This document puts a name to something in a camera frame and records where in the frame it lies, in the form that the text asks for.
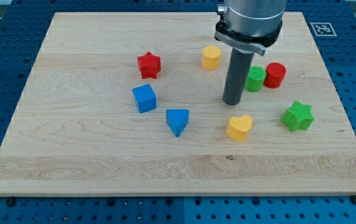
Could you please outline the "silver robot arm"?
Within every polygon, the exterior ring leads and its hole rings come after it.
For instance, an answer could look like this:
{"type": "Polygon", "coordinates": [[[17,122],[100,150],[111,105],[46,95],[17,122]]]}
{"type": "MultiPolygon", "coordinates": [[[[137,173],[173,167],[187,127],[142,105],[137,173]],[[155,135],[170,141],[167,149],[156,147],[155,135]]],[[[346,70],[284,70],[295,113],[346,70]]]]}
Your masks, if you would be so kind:
{"type": "Polygon", "coordinates": [[[224,0],[214,37],[241,53],[263,56],[283,26],[287,0],[224,0]]]}

